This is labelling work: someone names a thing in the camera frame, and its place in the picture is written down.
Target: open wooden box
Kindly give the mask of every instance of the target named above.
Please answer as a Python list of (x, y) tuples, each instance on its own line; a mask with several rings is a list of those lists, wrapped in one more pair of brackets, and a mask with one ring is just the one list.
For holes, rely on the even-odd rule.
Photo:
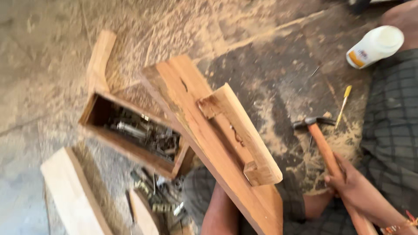
[(141, 108), (120, 99), (108, 92), (95, 91), (89, 98), (79, 124), (87, 132), (104, 141), (129, 159), (138, 162), (155, 173), (167, 178), (174, 179), (183, 163), (189, 149), (189, 145), (183, 137), (180, 137), (178, 151), (174, 162), (170, 162), (160, 156), (154, 155), (140, 146), (127, 140), (124, 136), (103, 127), (109, 118), (112, 104), (127, 108), (136, 114), (143, 114), (152, 121), (169, 127), (169, 124)]

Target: hammer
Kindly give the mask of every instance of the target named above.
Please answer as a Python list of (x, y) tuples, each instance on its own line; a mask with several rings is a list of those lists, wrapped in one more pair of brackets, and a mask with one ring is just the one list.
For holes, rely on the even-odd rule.
[[(292, 124), (292, 127), (296, 129), (305, 128), (309, 129), (313, 139), (318, 146), (319, 152), (324, 159), (326, 168), (328, 169), (329, 173), (337, 178), (343, 179), (344, 175), (338, 166), (338, 163), (334, 157), (334, 153), (331, 150), (331, 147), (325, 140), (324, 135), (322, 134), (321, 130), (318, 127), (318, 123), (328, 124), (328, 125), (335, 125), (335, 121), (326, 117), (306, 117), (302, 121), (298, 121)], [(350, 214), (351, 221), (359, 235), (370, 235), (370, 234), (377, 234), (373, 224), (368, 221), (363, 215), (359, 214), (357, 210), (350, 205), (343, 197), (341, 197), (345, 208), (347, 209), (348, 213)]]

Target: white plastic bottle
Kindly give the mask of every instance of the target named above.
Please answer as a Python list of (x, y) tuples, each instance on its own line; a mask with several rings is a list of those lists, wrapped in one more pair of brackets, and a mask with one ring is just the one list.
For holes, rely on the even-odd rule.
[(347, 52), (348, 63), (356, 69), (365, 68), (390, 57), (403, 44), (403, 33), (394, 26), (381, 26), (368, 32)]

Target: concrete floor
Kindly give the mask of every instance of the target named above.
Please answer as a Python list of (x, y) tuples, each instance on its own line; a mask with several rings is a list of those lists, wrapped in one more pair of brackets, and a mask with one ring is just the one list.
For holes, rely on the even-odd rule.
[(334, 150), (357, 156), (370, 72), (350, 68), (345, 52), (387, 9), (355, 17), (332, 0), (3, 0), (0, 230), (66, 234), (39, 166), (71, 146), (113, 232), (130, 234), (125, 190), (138, 165), (77, 130), (102, 29), (117, 34), (106, 71), (112, 93), (163, 115), (138, 71), (188, 54), (214, 89), (231, 85), (282, 171), (294, 171), (306, 192), (321, 190), (320, 156), (290, 123), (335, 117), (351, 84), (341, 127), (325, 133)]

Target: plaid shorts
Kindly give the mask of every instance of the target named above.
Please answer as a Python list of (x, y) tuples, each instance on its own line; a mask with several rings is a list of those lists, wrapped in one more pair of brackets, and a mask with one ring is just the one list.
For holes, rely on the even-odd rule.
[[(400, 212), (418, 215), (418, 49), (381, 60), (373, 74), (364, 116), (364, 156), (358, 167)], [(201, 228), (216, 180), (193, 170), (183, 184), (184, 206)], [(283, 234), (356, 234), (342, 201), (334, 199), (316, 220), (305, 220), (302, 191), (291, 172), (276, 185), (283, 200)], [(240, 234), (256, 234), (243, 216)]]

